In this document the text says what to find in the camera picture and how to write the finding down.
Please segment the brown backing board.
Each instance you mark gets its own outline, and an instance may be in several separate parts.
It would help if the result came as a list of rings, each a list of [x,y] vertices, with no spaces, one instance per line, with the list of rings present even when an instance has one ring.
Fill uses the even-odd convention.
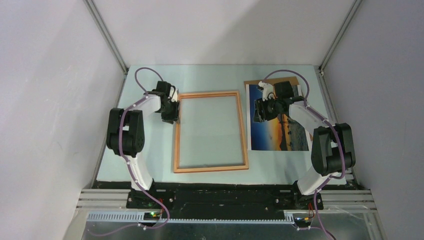
[[[258,85],[260,80],[245,81],[246,85]],[[275,99],[288,105],[287,117],[299,123],[306,131],[314,129],[314,117],[304,105],[304,94],[296,77],[272,78],[264,81],[274,87]]]

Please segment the wooden picture frame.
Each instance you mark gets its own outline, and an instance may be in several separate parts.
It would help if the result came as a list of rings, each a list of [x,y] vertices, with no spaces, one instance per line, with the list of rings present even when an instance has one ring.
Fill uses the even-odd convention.
[[[240,121],[240,130],[242,137],[242,146],[243,146],[243,160],[244,165],[242,166],[233,166],[233,167],[202,167],[202,168],[179,168],[179,137],[180,137],[180,119],[183,99],[191,98],[204,98],[204,97],[223,97],[223,96],[233,96],[237,98],[238,105],[238,117]],[[178,97],[180,101],[180,112],[179,112],[179,123],[175,126],[175,135],[174,135],[174,150],[173,150],[173,171],[174,173],[205,173],[205,172],[222,172],[222,171],[238,171],[238,170],[248,170],[249,169],[249,158],[247,153],[247,141],[245,134],[244,118],[241,105],[240,92],[237,90],[228,90],[228,91],[211,91],[211,92],[192,92],[192,93],[182,93]]]

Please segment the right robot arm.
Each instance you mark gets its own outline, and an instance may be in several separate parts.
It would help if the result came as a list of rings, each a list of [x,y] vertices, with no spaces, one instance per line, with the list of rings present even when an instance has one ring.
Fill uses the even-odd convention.
[[[312,133],[311,164],[307,173],[295,182],[298,191],[291,194],[291,204],[304,209],[312,194],[331,179],[340,180],[356,163],[352,129],[347,123],[334,123],[315,110],[306,97],[295,95],[289,81],[258,83],[262,96],[254,101],[255,122],[265,122],[286,115]]]

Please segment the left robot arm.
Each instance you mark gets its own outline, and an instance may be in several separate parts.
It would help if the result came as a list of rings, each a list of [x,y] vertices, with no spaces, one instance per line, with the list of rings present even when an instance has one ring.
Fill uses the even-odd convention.
[[[132,105],[109,111],[106,146],[123,158],[131,177],[131,187],[142,191],[138,201],[145,208],[156,206],[158,194],[150,190],[154,179],[142,158],[146,142],[144,118],[159,113],[164,123],[172,125],[180,120],[179,110],[178,89],[166,81],[158,81],[155,89]]]

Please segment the sunset photo print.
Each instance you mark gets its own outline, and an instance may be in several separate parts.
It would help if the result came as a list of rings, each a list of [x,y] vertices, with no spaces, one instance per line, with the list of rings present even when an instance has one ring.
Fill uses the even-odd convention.
[[[279,114],[269,121],[255,122],[254,101],[262,97],[262,92],[256,84],[247,84],[245,90],[249,150],[285,152],[310,150],[312,137],[309,132],[285,114]]]

